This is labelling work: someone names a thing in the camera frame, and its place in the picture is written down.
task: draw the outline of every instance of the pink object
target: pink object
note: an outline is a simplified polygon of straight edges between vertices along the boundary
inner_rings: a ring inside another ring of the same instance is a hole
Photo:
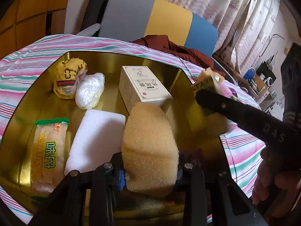
[[[232,91],[225,85],[224,82],[221,82],[219,84],[219,89],[221,90],[223,96],[227,97],[227,98],[231,98],[232,96]]]

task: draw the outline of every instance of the human hand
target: human hand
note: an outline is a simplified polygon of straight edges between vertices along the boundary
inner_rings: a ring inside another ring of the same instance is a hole
[[[299,197],[299,190],[301,186],[301,171],[282,172],[273,177],[268,167],[268,148],[264,148],[260,153],[263,161],[261,162],[256,178],[254,189],[252,192],[252,200],[255,205],[260,201],[264,201],[269,195],[269,186],[275,182],[278,188],[287,191],[286,197],[281,204],[279,204],[272,212],[271,216],[281,218],[294,209]]]

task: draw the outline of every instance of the sponge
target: sponge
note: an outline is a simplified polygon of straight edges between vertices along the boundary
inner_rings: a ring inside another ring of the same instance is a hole
[[[160,107],[138,102],[132,108],[121,150],[128,190],[155,197],[165,197],[172,191],[179,151]]]

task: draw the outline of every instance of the screw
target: screw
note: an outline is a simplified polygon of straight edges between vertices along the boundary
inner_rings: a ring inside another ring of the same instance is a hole
[[[191,163],[185,163],[184,167],[187,168],[187,169],[192,169],[193,168],[193,164],[191,164]]]
[[[113,167],[113,164],[112,164],[112,163],[109,163],[109,162],[107,162],[107,163],[105,163],[105,164],[103,165],[103,167],[104,167],[104,168],[106,168],[106,169],[110,169],[110,168],[112,168],[112,167]]]
[[[69,172],[70,176],[77,176],[78,175],[78,170],[72,170]]]
[[[224,176],[224,175],[227,175],[227,172],[226,172],[226,171],[220,171],[220,172],[219,172],[219,176]]]

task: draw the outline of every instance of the white patterned curtain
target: white patterned curtain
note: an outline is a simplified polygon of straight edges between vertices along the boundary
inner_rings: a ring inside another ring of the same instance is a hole
[[[274,25],[279,0],[167,0],[201,16],[218,29],[214,51],[244,74]]]

